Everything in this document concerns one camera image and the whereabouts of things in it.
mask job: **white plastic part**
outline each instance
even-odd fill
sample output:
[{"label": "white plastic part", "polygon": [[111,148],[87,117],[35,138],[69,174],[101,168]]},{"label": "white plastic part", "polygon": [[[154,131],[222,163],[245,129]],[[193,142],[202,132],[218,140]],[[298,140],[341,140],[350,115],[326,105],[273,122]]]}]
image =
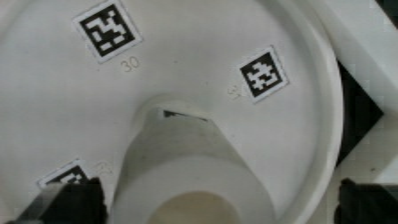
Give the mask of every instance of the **white plastic part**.
[{"label": "white plastic part", "polygon": [[[305,223],[342,126],[334,53],[305,1],[124,0],[143,42],[101,65],[71,23],[99,1],[16,0],[0,6],[21,3],[0,15],[0,195],[10,210],[32,201],[39,177],[76,157],[94,174],[97,162],[110,165],[101,181],[111,205],[140,130],[131,117],[152,96],[174,94],[215,120],[268,190],[278,222]],[[270,46],[289,84],[252,104],[238,65]],[[126,69],[129,59],[138,66]]]},{"label": "white plastic part", "polygon": [[383,111],[382,120],[335,169],[309,222],[332,224],[341,179],[351,178],[358,183],[398,182],[398,30],[374,0],[307,2],[326,29],[337,59]]},{"label": "white plastic part", "polygon": [[275,223],[266,189],[211,120],[156,115],[158,110],[124,156],[111,223],[145,224],[163,203],[191,192],[223,198],[238,223]]}]

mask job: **curved edge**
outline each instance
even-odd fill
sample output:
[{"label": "curved edge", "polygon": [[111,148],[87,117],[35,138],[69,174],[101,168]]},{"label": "curved edge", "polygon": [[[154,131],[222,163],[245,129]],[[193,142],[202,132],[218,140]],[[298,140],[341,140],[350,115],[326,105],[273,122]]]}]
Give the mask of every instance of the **curved edge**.
[{"label": "curved edge", "polygon": [[241,223],[275,224],[266,189],[250,170],[225,160],[207,156],[184,157],[161,164],[122,188],[110,213],[115,223],[124,223],[131,217],[135,223],[147,223],[163,202],[177,195],[200,191],[218,195],[231,203]]},{"label": "curved edge", "polygon": [[314,155],[307,180],[294,202],[278,220],[282,224],[303,224],[310,218],[325,194],[337,160],[342,135],[342,89],[330,41],[310,6],[298,0],[280,0],[280,4],[296,21],[312,58],[318,59],[314,66],[321,79],[319,89],[325,90],[321,93],[330,93],[321,96],[321,99],[326,99],[321,105],[323,133],[319,134],[319,149]]}]

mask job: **white curved surface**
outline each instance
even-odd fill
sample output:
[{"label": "white curved surface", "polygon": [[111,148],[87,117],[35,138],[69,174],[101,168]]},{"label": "white curved surface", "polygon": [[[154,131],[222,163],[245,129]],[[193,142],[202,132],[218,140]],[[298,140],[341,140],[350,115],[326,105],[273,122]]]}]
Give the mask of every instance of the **white curved surface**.
[{"label": "white curved surface", "polygon": [[[136,134],[129,129],[135,107],[170,92],[211,114],[270,191],[280,223],[303,223],[330,178],[342,125],[334,54],[305,3],[286,0],[280,7],[254,0],[186,1],[184,5],[172,0],[124,1],[143,42],[103,65],[71,27],[72,17],[95,3],[30,1],[1,33],[0,176],[7,180],[0,194],[7,204],[26,205],[37,178],[76,157],[94,172],[97,161],[111,164],[113,175],[101,176],[110,204],[122,153]],[[289,85],[254,106],[248,97],[234,100],[227,91],[241,85],[238,64],[270,45]],[[129,56],[140,68],[124,73],[119,65]]]}]

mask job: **black and white square marker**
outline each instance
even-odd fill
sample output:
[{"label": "black and white square marker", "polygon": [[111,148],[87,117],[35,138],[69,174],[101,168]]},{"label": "black and white square marker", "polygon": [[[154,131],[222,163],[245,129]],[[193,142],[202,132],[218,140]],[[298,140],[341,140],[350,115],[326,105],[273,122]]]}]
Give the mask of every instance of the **black and white square marker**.
[{"label": "black and white square marker", "polygon": [[255,103],[287,85],[273,47],[266,48],[241,64],[239,74]]},{"label": "black and white square marker", "polygon": [[90,177],[81,165],[81,160],[74,160],[60,167],[37,181],[39,187],[44,189],[49,183],[85,184]]},{"label": "black and white square marker", "polygon": [[72,22],[97,62],[103,63],[142,41],[120,2],[108,0]]}]

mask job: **number 30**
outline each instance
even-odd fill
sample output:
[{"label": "number 30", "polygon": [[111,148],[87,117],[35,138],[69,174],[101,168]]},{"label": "number 30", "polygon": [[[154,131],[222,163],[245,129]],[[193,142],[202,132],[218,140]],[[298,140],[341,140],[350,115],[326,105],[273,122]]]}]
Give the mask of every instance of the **number 30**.
[{"label": "number 30", "polygon": [[124,72],[131,72],[133,71],[133,68],[138,68],[140,67],[140,62],[138,62],[138,59],[136,57],[129,57],[127,60],[124,60],[120,62],[120,66],[124,68]]}]

